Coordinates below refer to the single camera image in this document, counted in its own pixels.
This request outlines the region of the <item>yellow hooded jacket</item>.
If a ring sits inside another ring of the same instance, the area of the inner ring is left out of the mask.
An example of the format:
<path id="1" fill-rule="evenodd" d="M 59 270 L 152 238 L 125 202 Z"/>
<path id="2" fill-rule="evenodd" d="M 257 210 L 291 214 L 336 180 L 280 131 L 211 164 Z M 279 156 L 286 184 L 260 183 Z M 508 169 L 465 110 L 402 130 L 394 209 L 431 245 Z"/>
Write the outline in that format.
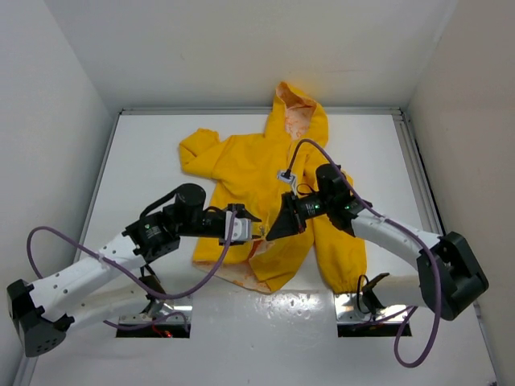
<path id="1" fill-rule="evenodd" d="M 304 138 L 326 146 L 328 117 L 320 103 L 282 82 L 275 90 L 263 133 L 220 140 L 216 131 L 198 129 L 179 144 L 183 172 L 215 181 L 213 207 L 242 203 L 260 219 L 253 232 L 261 237 L 230 248 L 216 271 L 218 277 L 271 294 L 295 276 L 314 250 L 321 276 L 334 293 L 356 291 L 358 279 L 367 269 L 365 243 L 334 228 L 327 216 L 308 220 L 301 234 L 264 239 L 278 216 L 282 193 L 290 189 L 278 180 L 280 170 L 292 163 L 302 189 L 318 187 L 315 171 L 326 159 L 314 146 L 300 144 Z"/>

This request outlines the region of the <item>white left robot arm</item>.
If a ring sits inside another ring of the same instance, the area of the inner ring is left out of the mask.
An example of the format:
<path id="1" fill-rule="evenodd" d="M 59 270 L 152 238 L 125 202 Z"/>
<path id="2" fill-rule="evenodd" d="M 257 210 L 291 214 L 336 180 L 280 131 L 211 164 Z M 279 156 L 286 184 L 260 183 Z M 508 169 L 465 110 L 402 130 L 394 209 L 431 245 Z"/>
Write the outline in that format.
<path id="1" fill-rule="evenodd" d="M 14 281 L 6 288 L 8 310 L 27 357 L 37 357 L 60 345 L 67 334 L 122 314 L 148 311 L 162 321 L 163 303 L 185 298 L 202 286 L 222 265 L 218 259 L 191 289 L 168 294 L 153 274 L 136 277 L 150 263 L 178 249 L 183 236 L 213 238 L 225 256 L 232 245 L 257 239 L 259 218 L 242 203 L 206 207 L 205 190 L 184 183 L 148 205 L 139 218 L 94 252 L 75 247 L 86 257 L 61 271 L 33 282 Z"/>

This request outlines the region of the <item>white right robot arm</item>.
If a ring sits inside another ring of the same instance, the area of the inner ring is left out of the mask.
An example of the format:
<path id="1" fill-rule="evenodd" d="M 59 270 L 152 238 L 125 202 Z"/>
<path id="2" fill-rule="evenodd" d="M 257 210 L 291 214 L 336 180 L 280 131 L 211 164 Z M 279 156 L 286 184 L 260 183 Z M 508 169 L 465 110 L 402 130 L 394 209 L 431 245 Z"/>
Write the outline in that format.
<path id="1" fill-rule="evenodd" d="M 316 169 L 317 190 L 300 197 L 282 194 L 281 209 L 266 235 L 272 241 L 302 233 L 307 221 L 326 216 L 332 227 L 369 241 L 401 258 L 415 275 L 381 273 L 360 290 L 356 304 L 375 314 L 388 306 L 425 307 L 452 321 L 489 287 L 467 240 L 457 232 L 439 235 L 381 218 L 351 192 L 343 173 L 331 164 Z"/>

